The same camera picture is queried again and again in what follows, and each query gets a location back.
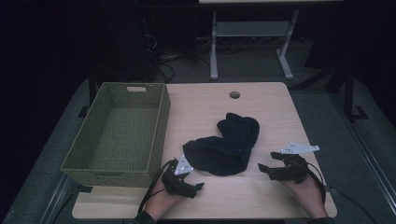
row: white metal plate with holes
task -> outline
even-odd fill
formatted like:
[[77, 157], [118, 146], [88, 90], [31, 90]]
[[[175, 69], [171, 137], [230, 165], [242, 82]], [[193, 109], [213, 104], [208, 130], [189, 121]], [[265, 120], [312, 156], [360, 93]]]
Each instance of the white metal plate with holes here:
[[178, 164], [177, 164], [177, 167], [175, 170], [175, 175], [183, 175], [183, 174], [191, 172], [193, 169], [194, 168], [192, 166], [190, 166], [186, 157], [183, 155], [183, 156], [181, 156], [180, 160], [178, 161]]
[[280, 149], [282, 154], [300, 154], [305, 152], [318, 151], [320, 148], [318, 146], [310, 146], [306, 144], [300, 144], [295, 142], [289, 142], [286, 148]]

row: wooden table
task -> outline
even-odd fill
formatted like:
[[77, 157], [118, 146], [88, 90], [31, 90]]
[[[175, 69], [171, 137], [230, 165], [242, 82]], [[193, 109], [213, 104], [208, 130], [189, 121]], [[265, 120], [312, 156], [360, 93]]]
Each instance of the wooden table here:
[[[252, 149], [247, 170], [239, 175], [218, 177], [193, 171], [187, 183], [205, 185], [194, 199], [186, 199], [172, 208], [164, 218], [293, 218], [307, 217], [290, 192], [267, 174], [257, 163], [283, 167], [271, 158], [289, 141], [309, 144], [289, 91], [283, 83], [208, 83], [168, 84], [171, 108], [163, 149], [163, 164], [183, 154], [182, 146], [190, 140], [210, 135], [221, 136], [217, 122], [227, 112], [252, 117], [261, 125], [256, 146]], [[230, 97], [240, 93], [239, 99]], [[318, 167], [313, 153], [302, 156]], [[75, 218], [131, 218], [147, 189], [93, 187], [80, 193]], [[326, 209], [336, 215], [328, 193]]]

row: basket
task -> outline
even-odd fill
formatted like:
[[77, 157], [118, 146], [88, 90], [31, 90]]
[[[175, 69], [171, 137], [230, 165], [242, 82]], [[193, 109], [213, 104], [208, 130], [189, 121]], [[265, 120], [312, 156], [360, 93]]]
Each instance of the basket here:
[[104, 83], [61, 171], [85, 186], [148, 187], [161, 167], [165, 84]]

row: black clothing item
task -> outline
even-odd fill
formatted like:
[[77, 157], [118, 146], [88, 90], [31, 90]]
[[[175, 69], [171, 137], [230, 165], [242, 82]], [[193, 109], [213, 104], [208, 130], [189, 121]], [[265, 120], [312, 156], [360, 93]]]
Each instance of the black clothing item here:
[[[130, 224], [155, 224], [154, 219], [147, 213], [139, 213]], [[309, 220], [306, 224], [335, 224], [331, 217], [321, 217]]]
[[260, 124], [249, 117], [227, 113], [217, 124], [223, 137], [209, 136], [183, 146], [184, 155], [194, 169], [212, 175], [236, 175], [248, 167], [251, 149], [256, 144]]

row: black beanie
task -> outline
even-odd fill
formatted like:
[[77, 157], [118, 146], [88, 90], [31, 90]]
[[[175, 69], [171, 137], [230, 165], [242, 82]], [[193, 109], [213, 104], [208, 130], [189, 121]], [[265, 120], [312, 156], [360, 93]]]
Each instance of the black beanie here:
[[236, 175], [245, 171], [259, 136], [259, 122], [227, 113], [226, 119], [218, 122], [218, 128], [222, 138], [199, 138], [183, 146], [187, 161], [194, 169], [212, 175]]

